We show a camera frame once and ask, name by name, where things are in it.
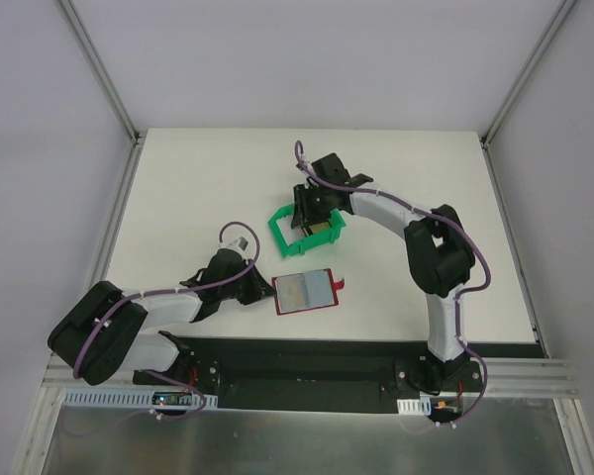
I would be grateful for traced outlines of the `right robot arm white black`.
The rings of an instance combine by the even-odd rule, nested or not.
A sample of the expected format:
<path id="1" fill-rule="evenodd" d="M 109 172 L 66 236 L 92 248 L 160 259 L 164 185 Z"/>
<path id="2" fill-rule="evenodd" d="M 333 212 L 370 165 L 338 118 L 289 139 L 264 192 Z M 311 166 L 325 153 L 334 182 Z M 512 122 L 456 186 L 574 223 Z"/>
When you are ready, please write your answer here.
<path id="1" fill-rule="evenodd" d="M 428 305 L 430 332 L 422 367 L 433 388 L 448 390 L 469 360 L 459 297 L 475 264 L 457 212 L 449 205 L 423 210 L 382 190 L 367 175 L 351 176 L 334 153 L 307 164 L 297 142 L 295 156 L 307 182 L 293 187 L 293 228 L 311 228 L 337 210 L 368 219 L 405 243 L 411 277 Z"/>

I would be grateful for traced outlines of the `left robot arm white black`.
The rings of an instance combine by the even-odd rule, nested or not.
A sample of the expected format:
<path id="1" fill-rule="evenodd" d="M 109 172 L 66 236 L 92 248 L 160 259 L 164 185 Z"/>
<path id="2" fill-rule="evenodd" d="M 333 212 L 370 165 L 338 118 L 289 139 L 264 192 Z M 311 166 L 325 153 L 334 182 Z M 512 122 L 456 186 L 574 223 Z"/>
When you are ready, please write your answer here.
<path id="1" fill-rule="evenodd" d="M 146 330 L 202 322 L 224 301 L 248 306 L 275 295 L 251 259 L 221 248 L 174 289 L 130 297 L 109 281 L 96 283 L 50 332 L 48 347 L 91 386 L 121 369 L 153 370 L 166 384 L 177 385 L 188 376 L 188 359 L 171 338 Z"/>

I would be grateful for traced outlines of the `green plastic bin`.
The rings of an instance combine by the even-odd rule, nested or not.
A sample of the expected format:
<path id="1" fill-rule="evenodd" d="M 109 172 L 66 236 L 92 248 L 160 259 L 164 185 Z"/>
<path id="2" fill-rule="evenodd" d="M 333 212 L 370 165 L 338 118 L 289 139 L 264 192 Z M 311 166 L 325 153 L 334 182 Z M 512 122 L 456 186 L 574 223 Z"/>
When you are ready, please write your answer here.
<path id="1" fill-rule="evenodd" d="M 346 226 L 341 213 L 332 210 L 329 219 L 331 228 L 324 233 L 306 236 L 302 229 L 290 227 L 292 214 L 293 204 L 285 205 L 278 208 L 267 222 L 282 258 L 303 255 L 315 247 L 334 243 L 341 237 L 342 229 Z"/>

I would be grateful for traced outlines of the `red leather card holder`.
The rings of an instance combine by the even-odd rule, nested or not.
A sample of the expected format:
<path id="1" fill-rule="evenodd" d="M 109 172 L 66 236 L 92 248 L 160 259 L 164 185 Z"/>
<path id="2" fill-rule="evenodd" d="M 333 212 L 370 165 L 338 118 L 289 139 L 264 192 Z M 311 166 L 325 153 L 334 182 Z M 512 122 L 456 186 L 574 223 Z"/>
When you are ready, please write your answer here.
<path id="1" fill-rule="evenodd" d="M 273 277 L 275 311 L 278 316 L 335 307 L 345 280 L 336 280 L 330 268 Z"/>

